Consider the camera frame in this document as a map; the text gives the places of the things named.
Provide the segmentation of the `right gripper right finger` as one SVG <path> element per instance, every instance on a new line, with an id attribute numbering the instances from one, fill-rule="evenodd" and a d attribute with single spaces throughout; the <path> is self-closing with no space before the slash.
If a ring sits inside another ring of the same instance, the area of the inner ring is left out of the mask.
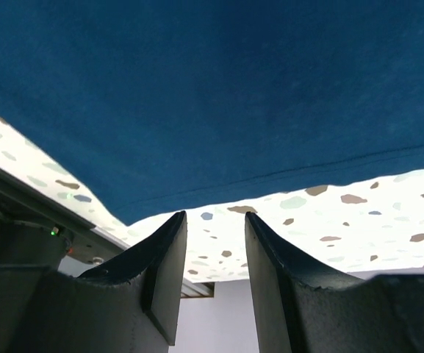
<path id="1" fill-rule="evenodd" d="M 363 280 L 245 216 L 261 352 L 424 352 L 424 274 Z"/>

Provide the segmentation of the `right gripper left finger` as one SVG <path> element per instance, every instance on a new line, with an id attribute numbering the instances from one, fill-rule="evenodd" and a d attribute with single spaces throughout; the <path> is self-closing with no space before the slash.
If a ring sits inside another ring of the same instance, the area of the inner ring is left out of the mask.
<path id="1" fill-rule="evenodd" d="M 175 343 L 187 216 L 79 277 L 39 269 L 10 352 L 167 352 Z"/>

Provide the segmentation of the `blue t shirt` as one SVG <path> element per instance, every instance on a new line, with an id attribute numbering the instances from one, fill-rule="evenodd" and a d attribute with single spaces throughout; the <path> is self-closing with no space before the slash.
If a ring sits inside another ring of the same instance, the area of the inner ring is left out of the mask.
<path id="1" fill-rule="evenodd" d="M 424 169 L 424 1 L 0 1 L 0 116 L 125 224 Z"/>

